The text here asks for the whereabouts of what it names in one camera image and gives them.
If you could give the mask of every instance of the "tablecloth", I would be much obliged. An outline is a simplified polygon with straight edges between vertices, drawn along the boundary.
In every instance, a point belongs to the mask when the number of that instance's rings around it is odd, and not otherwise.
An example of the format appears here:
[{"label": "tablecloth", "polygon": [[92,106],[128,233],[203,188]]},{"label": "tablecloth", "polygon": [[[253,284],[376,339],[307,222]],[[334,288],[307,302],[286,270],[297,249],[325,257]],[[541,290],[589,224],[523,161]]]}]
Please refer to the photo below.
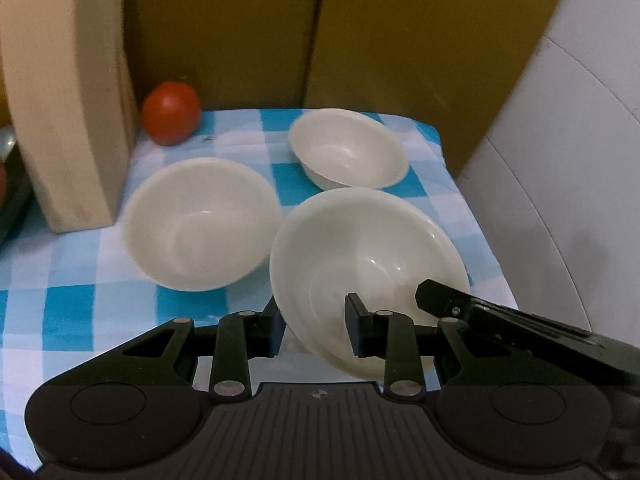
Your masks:
[{"label": "tablecloth", "polygon": [[[287,131],[304,110],[206,112],[193,137],[156,146],[141,132],[124,190],[125,203],[139,184],[164,166],[196,156],[236,160],[274,187],[285,216],[320,192],[291,153]],[[433,218],[453,240],[471,291],[495,303],[515,302],[474,216],[444,165],[437,131],[390,115],[369,114],[401,139],[411,167],[386,189]],[[261,310],[271,297],[268,266],[240,282],[207,292],[177,292],[147,280],[127,256],[118,224],[99,230],[52,234],[34,202],[24,224],[0,251],[0,446],[21,463],[39,460],[24,426],[24,408],[44,381],[174,317],[197,326],[239,310]],[[305,351],[286,333],[280,354],[250,363],[252,386],[261,381],[353,380]],[[207,367],[196,386],[207,383]],[[428,385],[437,378],[428,374]]]}]

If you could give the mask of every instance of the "dark object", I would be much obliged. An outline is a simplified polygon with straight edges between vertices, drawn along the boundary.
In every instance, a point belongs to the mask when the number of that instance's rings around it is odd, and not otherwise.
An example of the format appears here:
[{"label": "dark object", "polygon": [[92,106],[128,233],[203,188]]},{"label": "dark object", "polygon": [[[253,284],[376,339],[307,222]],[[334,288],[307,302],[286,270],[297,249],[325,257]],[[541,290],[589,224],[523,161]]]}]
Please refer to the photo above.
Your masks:
[{"label": "dark object", "polygon": [[[248,359],[277,353],[273,300],[217,326],[175,319],[41,386],[26,425],[50,480],[110,478],[603,479],[640,472],[640,351],[431,280],[414,326],[345,298],[372,383],[263,384]],[[192,389],[213,355],[209,392]],[[427,392],[420,355],[442,384]]]},{"label": "dark object", "polygon": [[0,447],[0,478],[2,480],[38,480],[33,472],[18,464],[14,457]]},{"label": "dark object", "polygon": [[0,159],[4,162],[7,190],[0,205],[0,247],[12,229],[18,228],[31,205],[33,187],[11,129],[0,131]]}]

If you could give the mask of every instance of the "white bowl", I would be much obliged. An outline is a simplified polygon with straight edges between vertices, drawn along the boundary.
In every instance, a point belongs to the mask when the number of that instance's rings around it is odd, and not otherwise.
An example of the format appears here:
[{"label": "white bowl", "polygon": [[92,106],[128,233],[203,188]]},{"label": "white bowl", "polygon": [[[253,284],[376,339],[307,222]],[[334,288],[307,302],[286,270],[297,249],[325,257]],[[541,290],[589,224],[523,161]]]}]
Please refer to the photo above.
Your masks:
[{"label": "white bowl", "polygon": [[213,157],[158,171],[121,218],[125,247],[142,272],[190,291],[229,285],[255,270],[280,221],[276,193],[260,174]]},{"label": "white bowl", "polygon": [[409,170],[402,143],[388,128],[348,110],[303,114],[291,125],[289,143],[306,176],[324,190],[381,189],[400,182]]},{"label": "white bowl", "polygon": [[270,274],[282,316],[305,347],[368,380],[382,380],[384,361],[353,355],[344,324],[348,293],[357,292],[370,312],[393,310],[435,325],[415,303],[419,283],[431,278],[469,292],[462,259],[435,222],[401,198],[366,188],[334,189],[295,208],[273,241]]}]

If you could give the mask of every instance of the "bowl rim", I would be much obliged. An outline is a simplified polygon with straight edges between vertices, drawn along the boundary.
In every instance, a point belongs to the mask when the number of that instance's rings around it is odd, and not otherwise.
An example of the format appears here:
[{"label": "bowl rim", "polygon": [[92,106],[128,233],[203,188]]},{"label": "bowl rim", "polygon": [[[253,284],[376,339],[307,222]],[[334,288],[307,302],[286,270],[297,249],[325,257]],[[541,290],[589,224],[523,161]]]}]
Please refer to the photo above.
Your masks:
[{"label": "bowl rim", "polygon": [[[367,125],[376,134],[379,134],[380,136],[385,137],[385,139],[389,140],[392,144],[394,144],[395,147],[398,149],[398,154],[402,155],[402,162],[403,162],[402,170],[398,172],[398,176],[394,177],[393,179],[389,179],[384,184],[381,184],[376,187],[354,186],[353,184],[349,184],[348,182],[344,182],[344,181],[332,178],[330,175],[327,175],[326,172],[316,170],[313,164],[308,163],[308,159],[300,156],[300,146],[298,144],[300,142],[299,139],[301,138],[301,135],[302,135],[300,133],[300,124],[305,123],[307,121],[314,121],[318,119],[322,120],[324,116],[333,116],[333,117],[345,118],[347,120],[360,121],[363,124]],[[366,116],[365,114],[360,112],[345,110],[343,108],[316,108],[316,109],[304,112],[302,115],[300,115],[300,117],[298,117],[291,124],[291,127],[289,128],[288,137],[289,137],[289,145],[291,147],[291,151],[304,166],[306,166],[307,168],[309,168],[311,171],[318,174],[319,176],[331,182],[335,182],[340,186],[369,187],[369,189],[385,189],[387,187],[391,187],[391,186],[394,186],[395,184],[398,184],[398,182],[404,179],[404,177],[406,177],[407,173],[409,172],[409,167],[410,167],[409,160],[406,156],[406,153],[404,151],[404,146],[402,145],[402,142],[400,141],[400,139],[398,139],[398,137],[384,124],[381,124],[377,120],[372,119],[371,117]]]},{"label": "bowl rim", "polygon": [[280,210],[280,202],[278,200],[278,195],[273,189],[273,187],[271,186],[271,184],[269,183],[269,181],[257,171],[253,170],[249,166],[246,166],[240,162],[236,162],[235,160],[229,160],[228,158],[221,158],[218,156],[199,156],[195,158],[188,158],[187,160],[180,160],[178,162],[174,162],[173,164],[165,166],[164,168],[161,168],[160,170],[156,171],[154,174],[148,177],[144,182],[142,182],[136,188],[136,190],[132,193],[132,195],[129,197],[126,203],[123,204],[121,208],[122,212],[120,213],[120,217],[118,218],[118,221],[116,224],[120,226],[120,236],[122,238],[124,249],[127,255],[129,256],[129,258],[131,258],[132,261],[136,264],[136,267],[140,270],[140,272],[142,272],[142,274],[148,280],[151,280],[156,285],[164,286],[164,288],[170,288],[171,290],[180,290],[183,292],[204,292],[206,290],[214,290],[215,288],[223,288],[225,286],[229,286],[231,285],[231,283],[235,283],[241,280],[242,278],[244,278],[245,276],[254,272],[255,269],[260,267],[265,262],[265,260],[269,257],[271,252],[271,250],[269,250],[260,259],[260,261],[258,261],[254,266],[252,266],[251,270],[249,270],[247,273],[244,274],[244,276],[241,276],[240,278],[238,278],[237,280],[234,280],[233,282],[227,283],[225,285],[216,286],[213,288],[212,287],[175,288],[174,285],[168,284],[164,280],[159,279],[157,276],[151,276],[143,268],[143,266],[140,264],[139,259],[135,256],[134,251],[132,251],[130,248],[131,237],[133,236],[133,233],[131,232],[131,227],[132,227],[132,224],[134,223],[133,219],[136,216],[134,211],[137,207],[137,204],[138,202],[140,202],[140,200],[142,200],[142,197],[145,196],[149,192],[149,190],[155,187],[159,182],[163,181],[164,179],[169,177],[171,174],[177,173],[179,171],[183,171],[185,170],[185,168],[190,168],[194,166],[209,166],[209,167],[215,166],[217,168],[231,168],[233,170],[238,171],[239,173],[244,173],[245,175],[250,176],[254,180],[254,182],[260,182],[261,186],[262,184],[264,184],[264,190],[270,191],[270,201],[272,198],[273,201],[271,202],[275,204],[276,206],[275,210],[279,214],[278,227],[280,227],[280,224],[282,223],[282,212]]},{"label": "bowl rim", "polygon": [[[358,371],[357,367],[352,367],[348,363],[348,361],[345,361],[340,356],[334,354],[327,348],[327,346],[322,344],[321,338],[316,337],[314,335],[313,329],[306,326],[306,322],[304,321],[303,317],[300,316],[299,308],[292,308],[287,304],[287,302],[281,301],[283,298],[283,294],[281,294],[281,292],[284,292],[282,286],[280,286],[281,283],[279,280],[279,275],[281,274],[281,272],[278,272],[275,269],[275,265],[277,263],[276,259],[280,258],[280,247],[287,242],[290,234],[295,232],[303,222],[308,221],[313,216],[316,216],[319,211],[326,209],[328,206],[349,203],[353,198],[362,196],[369,196],[378,203],[389,204],[396,211],[418,219],[425,226],[429,225],[431,232],[436,232],[438,234],[440,239],[444,241],[444,243],[449,247],[447,251],[450,251],[452,257],[457,260],[458,264],[460,264],[460,280],[462,281],[464,278],[463,283],[465,284],[465,286],[463,286],[464,290],[462,290],[462,292],[469,293],[470,286],[468,282],[466,266],[451,238],[449,238],[449,236],[443,231],[443,229],[432,218],[430,218],[430,216],[428,216],[426,213],[418,209],[407,200],[404,200],[385,191],[371,189],[368,187],[343,187],[316,194],[297,206],[283,220],[280,228],[278,229],[278,233],[273,240],[273,244],[271,245],[271,254],[269,258],[271,293],[273,294],[276,304],[278,305],[280,313],[287,323],[287,326],[309,351],[319,356],[335,368],[338,368],[338,370],[348,373],[349,375],[352,375],[356,378],[371,380],[371,377],[364,376]],[[291,320],[294,321],[296,329],[294,329],[294,327],[290,324]],[[303,335],[302,338],[300,338],[300,336],[296,333],[298,327],[302,327],[302,329],[305,331],[304,334],[300,334]]]}]

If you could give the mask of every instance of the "white curved wall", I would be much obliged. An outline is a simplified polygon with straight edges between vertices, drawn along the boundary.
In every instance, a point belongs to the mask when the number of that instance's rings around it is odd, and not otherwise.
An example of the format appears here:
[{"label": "white curved wall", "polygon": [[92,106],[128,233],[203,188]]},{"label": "white curved wall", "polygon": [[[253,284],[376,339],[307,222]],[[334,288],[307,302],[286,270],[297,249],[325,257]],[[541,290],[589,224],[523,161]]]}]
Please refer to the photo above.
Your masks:
[{"label": "white curved wall", "polygon": [[561,0],[458,179],[518,306],[640,346],[640,0]]}]

